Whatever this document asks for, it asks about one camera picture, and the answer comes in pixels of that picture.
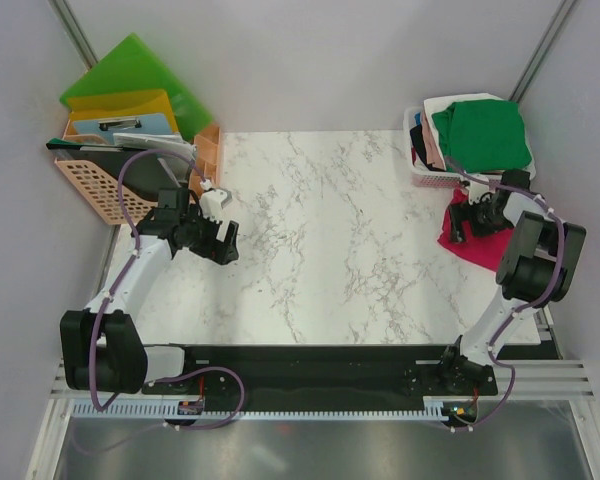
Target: green cloth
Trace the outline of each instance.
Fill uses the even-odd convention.
[[[432,119],[442,155],[450,156],[469,173],[524,168],[531,162],[524,122],[515,102],[455,102],[434,113]]]
[[[182,138],[192,139],[212,121],[211,114],[187,87],[132,33],[67,89],[67,99],[135,90],[166,90]]]

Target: orange basket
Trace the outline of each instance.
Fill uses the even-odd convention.
[[[67,125],[62,138],[70,133],[73,133],[73,129]],[[214,185],[218,185],[218,172],[222,170],[220,165],[222,161],[222,131],[220,127],[210,125],[205,128],[196,135],[194,143],[198,145],[196,166],[204,172],[207,178],[211,179]],[[118,203],[117,179],[89,160],[56,158],[54,163],[105,223],[108,225],[126,223]],[[195,171],[191,172],[189,177],[189,188],[194,190],[198,196],[202,195],[200,177],[196,175]],[[124,185],[122,186],[122,196],[134,222],[142,220],[151,207],[156,206],[156,202],[140,198]]]

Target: silver floor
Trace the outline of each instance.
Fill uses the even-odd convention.
[[[97,449],[152,422],[74,419],[70,431]],[[241,421],[208,432],[161,428],[95,457],[69,443],[58,479],[591,478],[569,406],[557,402],[510,402],[473,433],[454,435],[415,422]]]

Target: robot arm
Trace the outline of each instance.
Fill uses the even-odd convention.
[[[528,191],[528,174],[520,170],[505,172],[502,184]],[[481,195],[477,201],[474,196],[473,202],[471,197],[463,204],[450,207],[452,241],[464,241],[463,221],[469,222],[474,236],[489,235],[504,228],[514,228],[514,232],[496,273],[499,287],[493,300],[479,321],[447,348],[439,364],[439,376],[450,391],[467,384],[480,386],[491,374],[491,355],[498,356],[520,324],[538,308],[566,295],[586,236],[583,227],[564,223],[564,255],[553,290],[543,303],[515,314],[523,305],[540,298],[551,285],[558,228],[540,205],[521,193],[501,190],[493,195]],[[512,321],[493,341],[512,315]]]
[[[190,204],[186,188],[163,189],[157,207],[142,219],[137,230],[140,248],[129,252],[136,259],[117,285],[119,272],[111,275],[104,288],[82,311],[68,311],[60,322],[64,368],[69,387],[89,389],[88,361],[90,338],[97,312],[103,300],[109,303],[103,312],[100,341],[96,349],[96,383],[99,391],[136,393],[149,381],[182,372],[184,351],[179,347],[145,347],[133,319],[154,281],[166,269],[175,254],[191,252],[226,265],[238,259],[238,224],[229,222],[223,240],[218,240],[222,210],[231,201],[226,190],[205,192],[198,204]]]

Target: white wall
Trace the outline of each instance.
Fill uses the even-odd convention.
[[[57,98],[84,67],[46,0],[0,1],[0,480],[24,476],[58,366],[58,325],[84,305],[104,223],[53,166]]]
[[[96,54],[136,32],[226,131],[399,129],[508,97],[559,0],[68,0]]]
[[[559,339],[585,361],[600,401],[600,0],[581,2],[523,101],[538,165],[534,184],[587,240]]]

